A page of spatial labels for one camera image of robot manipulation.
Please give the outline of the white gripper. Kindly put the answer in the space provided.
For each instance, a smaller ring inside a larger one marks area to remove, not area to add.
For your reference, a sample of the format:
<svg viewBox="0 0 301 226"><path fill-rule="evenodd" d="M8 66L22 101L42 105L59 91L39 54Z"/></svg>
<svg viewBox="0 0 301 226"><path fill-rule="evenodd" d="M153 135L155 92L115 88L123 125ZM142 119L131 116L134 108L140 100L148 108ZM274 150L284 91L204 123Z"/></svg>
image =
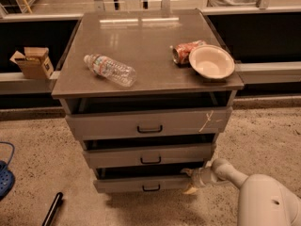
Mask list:
<svg viewBox="0 0 301 226"><path fill-rule="evenodd" d="M190 185L182 191L185 195L192 195L199 188L218 182L218 177L211 168L182 169L181 173L186 173L191 178Z"/></svg>

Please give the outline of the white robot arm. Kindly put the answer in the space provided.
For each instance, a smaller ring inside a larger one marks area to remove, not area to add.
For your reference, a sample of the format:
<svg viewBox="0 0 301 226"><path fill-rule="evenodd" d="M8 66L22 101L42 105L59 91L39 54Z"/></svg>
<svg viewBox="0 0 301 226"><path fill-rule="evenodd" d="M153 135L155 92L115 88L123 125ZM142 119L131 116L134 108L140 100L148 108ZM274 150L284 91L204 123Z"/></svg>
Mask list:
<svg viewBox="0 0 301 226"><path fill-rule="evenodd" d="M232 183L239 190L237 226L301 226L301 199L273 177L246 175L222 158L210 167L181 173L191 178L185 194L206 185Z"/></svg>

